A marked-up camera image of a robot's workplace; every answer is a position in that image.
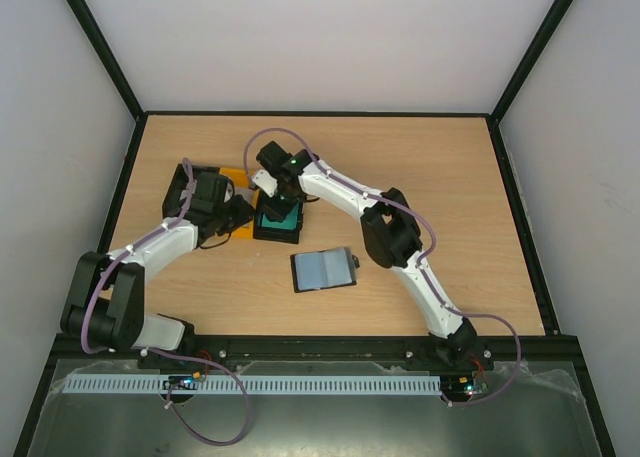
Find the yellow card bin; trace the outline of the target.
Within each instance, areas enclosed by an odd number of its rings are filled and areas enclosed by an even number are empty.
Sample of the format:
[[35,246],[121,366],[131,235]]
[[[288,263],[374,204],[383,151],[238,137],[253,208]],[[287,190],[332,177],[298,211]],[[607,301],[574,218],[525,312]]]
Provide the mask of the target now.
[[[246,173],[244,170],[242,169],[237,169],[237,168],[230,168],[230,167],[221,167],[219,172],[228,177],[234,187],[245,187],[245,188],[250,188],[250,182],[249,182],[249,178],[247,177]],[[254,195],[254,201],[253,204],[250,204],[254,210],[257,209],[257,202],[258,202],[258,192],[256,190],[255,191],[255,195]],[[236,229],[233,233],[232,233],[232,237],[234,239],[245,239],[245,240],[253,240],[254,239],[254,227],[255,227],[255,222],[254,222],[254,217],[252,217],[251,221],[247,224],[244,224],[242,227]]]

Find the black leather card holder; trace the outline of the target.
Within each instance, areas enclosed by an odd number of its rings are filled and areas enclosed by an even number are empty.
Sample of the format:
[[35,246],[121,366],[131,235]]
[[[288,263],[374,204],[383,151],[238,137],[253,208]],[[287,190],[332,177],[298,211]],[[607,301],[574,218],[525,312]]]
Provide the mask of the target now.
[[359,259],[349,247],[337,247],[290,256],[295,293],[353,286]]

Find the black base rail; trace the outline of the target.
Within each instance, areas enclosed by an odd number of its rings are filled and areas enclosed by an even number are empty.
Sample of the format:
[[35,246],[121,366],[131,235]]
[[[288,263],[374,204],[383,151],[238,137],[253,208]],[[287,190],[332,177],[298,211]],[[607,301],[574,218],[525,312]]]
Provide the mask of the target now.
[[[519,337],[521,357],[534,361],[561,361],[584,366],[577,337],[522,336]],[[205,351],[217,363],[227,368],[247,365],[253,361],[368,361],[384,367],[400,366],[406,370],[453,373],[475,370],[475,357],[485,369],[492,370],[494,362],[516,360],[513,337],[480,337],[470,351],[456,364],[445,363],[437,349],[441,344],[431,337],[266,337],[266,336],[192,336],[176,354],[196,357]],[[151,353],[139,357],[143,368],[164,370],[195,369],[195,364],[180,359],[165,360]]]

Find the black enclosure frame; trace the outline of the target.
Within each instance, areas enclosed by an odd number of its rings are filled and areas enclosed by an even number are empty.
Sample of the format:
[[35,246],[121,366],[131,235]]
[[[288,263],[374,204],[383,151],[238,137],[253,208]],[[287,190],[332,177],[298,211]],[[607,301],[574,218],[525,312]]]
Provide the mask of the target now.
[[[534,69],[537,61],[542,55],[548,42],[554,35],[556,29],[562,22],[564,16],[570,9],[574,0],[554,0],[547,11],[542,23],[536,31],[531,43],[527,47],[524,56],[519,62],[516,70],[511,76],[506,89],[502,93],[495,109],[490,113],[482,112],[379,112],[379,111],[308,111],[308,110],[206,110],[206,111],[143,111],[131,86],[117,63],[109,44],[104,37],[99,24],[97,23],[90,6],[86,0],[65,0],[68,7],[73,12],[76,20],[80,24],[84,34],[88,38],[103,67],[105,67],[116,89],[120,93],[130,113],[135,120],[135,127],[124,157],[124,163],[120,171],[115,193],[111,199],[109,211],[103,226],[98,250],[106,250],[106,245],[111,243],[115,232],[116,220],[119,217],[122,204],[124,202],[125,191],[129,185],[133,171],[135,159],[137,157],[142,134],[150,116],[288,116],[288,117],[399,117],[399,118],[483,118],[486,121],[489,136],[493,145],[493,150],[500,170],[502,183],[505,188],[506,197],[514,220],[515,229],[519,243],[523,251],[524,260],[531,280],[534,297],[538,311],[542,317],[543,328],[546,332],[543,337],[524,338],[525,347],[528,350],[540,351],[533,354],[534,357],[546,358],[547,360],[566,360],[571,356],[578,362],[576,372],[580,390],[586,397],[586,408],[595,432],[595,439],[599,450],[603,456],[615,456],[614,447],[609,436],[609,432],[602,415],[596,392],[591,381],[586,361],[580,349],[578,338],[564,335],[560,332],[559,323],[551,296],[547,287],[543,270],[539,261],[536,246],[534,244],[530,224],[525,223],[525,209],[520,191],[516,189],[516,177],[511,163],[508,161],[506,145],[501,134],[499,124],[505,117],[511,104],[525,84],[529,74]],[[62,358],[63,351],[71,353],[76,357],[80,356],[78,344],[71,344],[70,337],[63,337],[57,334],[42,376],[38,383],[34,398],[26,416],[26,420],[16,444],[14,456],[27,456],[30,446],[33,443],[36,427],[42,415],[45,405],[45,390],[53,382],[53,367]]]

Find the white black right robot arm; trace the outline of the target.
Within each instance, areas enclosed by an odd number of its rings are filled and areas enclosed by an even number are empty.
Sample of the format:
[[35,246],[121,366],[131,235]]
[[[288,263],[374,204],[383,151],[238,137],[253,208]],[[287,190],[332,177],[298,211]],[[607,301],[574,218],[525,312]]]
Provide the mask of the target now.
[[394,272],[418,305],[438,361],[455,369],[470,358],[477,332],[431,270],[427,256],[432,249],[424,247],[419,216],[400,190],[366,186],[308,150],[292,155],[274,141],[259,151],[256,160],[262,168],[251,181],[267,197],[269,219],[283,221],[296,203],[311,197],[358,220],[369,258]]

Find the black card bin left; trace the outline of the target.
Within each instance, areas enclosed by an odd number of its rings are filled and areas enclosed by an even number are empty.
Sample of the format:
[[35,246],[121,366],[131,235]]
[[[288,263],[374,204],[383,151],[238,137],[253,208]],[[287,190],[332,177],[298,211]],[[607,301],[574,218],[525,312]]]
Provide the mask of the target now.
[[[197,181],[202,174],[218,174],[219,171],[220,168],[214,166],[192,166],[194,181]],[[161,211],[163,218],[175,217],[180,213],[186,199],[188,181],[189,179],[183,165],[181,163],[177,164],[162,202]]]

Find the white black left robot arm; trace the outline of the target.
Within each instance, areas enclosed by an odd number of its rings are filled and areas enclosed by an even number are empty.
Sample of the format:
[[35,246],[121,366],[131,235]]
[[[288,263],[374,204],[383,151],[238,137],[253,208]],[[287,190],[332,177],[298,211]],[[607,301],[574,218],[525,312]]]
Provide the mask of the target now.
[[76,265],[61,330],[88,354],[132,348],[178,349],[187,324],[145,311],[145,288],[165,267],[213,236],[249,224],[253,206],[214,168],[178,168],[162,203],[162,221],[137,241],[87,252]]

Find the black card bin right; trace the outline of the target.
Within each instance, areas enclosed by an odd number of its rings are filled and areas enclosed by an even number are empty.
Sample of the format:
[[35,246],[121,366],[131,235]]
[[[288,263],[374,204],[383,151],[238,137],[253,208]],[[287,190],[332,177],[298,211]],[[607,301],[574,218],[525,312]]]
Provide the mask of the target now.
[[303,227],[303,204],[297,203],[283,221],[274,221],[267,215],[267,198],[260,195],[254,216],[253,238],[255,240],[297,245]]

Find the black card bin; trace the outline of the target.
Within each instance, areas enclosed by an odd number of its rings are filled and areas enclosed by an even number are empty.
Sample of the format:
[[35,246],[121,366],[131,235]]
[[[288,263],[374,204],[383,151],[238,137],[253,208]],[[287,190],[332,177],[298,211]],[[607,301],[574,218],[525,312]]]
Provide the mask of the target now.
[[[214,166],[192,166],[194,181],[197,181],[202,174],[218,174],[219,171],[220,168]],[[163,218],[175,217],[180,213],[186,199],[188,181],[189,179],[183,165],[181,163],[177,164],[162,202],[161,211]]]
[[260,195],[254,216],[253,238],[255,240],[297,245],[303,227],[303,204],[297,203],[283,221],[274,221],[267,215],[267,198]]

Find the teal card stack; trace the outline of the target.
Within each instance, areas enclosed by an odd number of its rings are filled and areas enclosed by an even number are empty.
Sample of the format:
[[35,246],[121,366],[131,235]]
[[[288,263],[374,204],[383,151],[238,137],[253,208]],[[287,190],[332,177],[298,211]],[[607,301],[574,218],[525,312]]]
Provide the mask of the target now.
[[262,217],[260,225],[266,228],[278,230],[293,231],[298,225],[299,204],[295,203],[295,207],[283,222],[271,221],[264,213],[264,204],[261,206]]

